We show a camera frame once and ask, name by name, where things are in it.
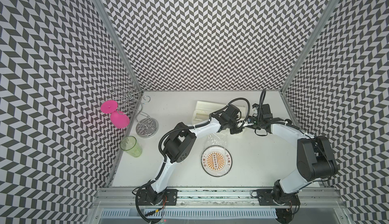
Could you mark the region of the clear plastic wrap sheet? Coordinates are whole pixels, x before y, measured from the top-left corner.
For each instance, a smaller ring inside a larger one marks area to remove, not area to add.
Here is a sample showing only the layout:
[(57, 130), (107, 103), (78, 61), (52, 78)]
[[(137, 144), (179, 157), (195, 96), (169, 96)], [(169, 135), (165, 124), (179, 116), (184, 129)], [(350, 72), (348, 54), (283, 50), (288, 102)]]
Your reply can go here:
[(211, 133), (205, 137), (204, 150), (201, 154), (202, 169), (212, 177), (227, 175), (233, 166), (232, 154), (228, 150), (230, 133)]

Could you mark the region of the white plate orange sunburst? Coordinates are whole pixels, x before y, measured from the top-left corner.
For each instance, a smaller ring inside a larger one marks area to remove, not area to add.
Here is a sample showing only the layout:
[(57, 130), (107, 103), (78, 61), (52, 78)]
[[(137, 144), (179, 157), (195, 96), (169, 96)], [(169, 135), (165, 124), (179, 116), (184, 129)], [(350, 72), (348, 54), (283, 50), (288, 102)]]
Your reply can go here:
[(222, 177), (231, 171), (233, 158), (226, 148), (210, 146), (202, 153), (201, 166), (208, 175)]

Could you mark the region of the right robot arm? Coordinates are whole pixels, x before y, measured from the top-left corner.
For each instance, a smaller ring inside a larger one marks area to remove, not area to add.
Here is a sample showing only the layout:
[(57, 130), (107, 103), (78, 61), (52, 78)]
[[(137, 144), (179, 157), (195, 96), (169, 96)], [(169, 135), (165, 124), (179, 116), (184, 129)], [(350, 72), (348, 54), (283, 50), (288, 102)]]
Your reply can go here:
[(327, 137), (304, 132), (291, 120), (274, 118), (269, 104), (255, 103), (252, 128), (264, 129), (296, 148), (296, 167), (274, 183), (270, 196), (275, 205), (294, 205), (300, 190), (316, 181), (328, 181), (338, 173), (338, 165)]

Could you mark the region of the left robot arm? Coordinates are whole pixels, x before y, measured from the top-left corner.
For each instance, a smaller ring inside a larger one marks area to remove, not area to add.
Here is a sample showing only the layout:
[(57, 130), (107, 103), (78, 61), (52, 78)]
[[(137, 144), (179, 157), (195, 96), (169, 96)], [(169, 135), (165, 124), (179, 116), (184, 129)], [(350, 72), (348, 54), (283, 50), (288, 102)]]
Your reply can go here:
[(163, 156), (162, 165), (154, 179), (146, 183), (144, 187), (151, 204), (160, 203), (175, 165), (187, 158), (197, 139), (226, 129), (239, 131), (242, 126), (238, 124), (244, 124), (249, 114), (248, 110), (246, 116), (240, 120), (240, 109), (233, 104), (227, 104), (222, 109), (209, 114), (206, 121), (192, 126), (181, 122), (163, 135), (159, 142), (159, 152)]

